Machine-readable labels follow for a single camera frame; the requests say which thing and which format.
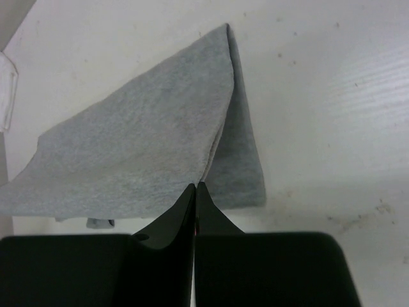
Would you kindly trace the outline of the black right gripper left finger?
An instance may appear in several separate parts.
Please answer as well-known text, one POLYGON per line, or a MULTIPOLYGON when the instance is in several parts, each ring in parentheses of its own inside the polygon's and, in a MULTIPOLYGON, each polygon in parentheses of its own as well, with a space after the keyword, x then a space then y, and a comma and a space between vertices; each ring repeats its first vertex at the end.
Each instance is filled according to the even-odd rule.
POLYGON ((1 240, 2 306, 189 306, 196 188, 134 234, 1 240))

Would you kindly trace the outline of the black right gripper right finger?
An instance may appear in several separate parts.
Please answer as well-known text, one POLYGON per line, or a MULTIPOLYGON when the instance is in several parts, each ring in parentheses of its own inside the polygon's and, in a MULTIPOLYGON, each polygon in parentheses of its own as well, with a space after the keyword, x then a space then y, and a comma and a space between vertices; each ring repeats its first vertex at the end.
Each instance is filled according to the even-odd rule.
POLYGON ((344 253, 320 232, 245 233, 196 189, 197 306, 360 306, 344 253))

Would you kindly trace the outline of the grey tank top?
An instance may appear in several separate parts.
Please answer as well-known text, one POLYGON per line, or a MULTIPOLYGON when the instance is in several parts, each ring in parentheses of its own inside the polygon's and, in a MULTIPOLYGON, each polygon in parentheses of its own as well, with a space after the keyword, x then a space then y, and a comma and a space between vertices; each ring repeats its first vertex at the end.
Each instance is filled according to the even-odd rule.
POLYGON ((204 182, 221 209, 266 202, 233 30, 223 24, 39 138, 1 213, 157 216, 204 182))

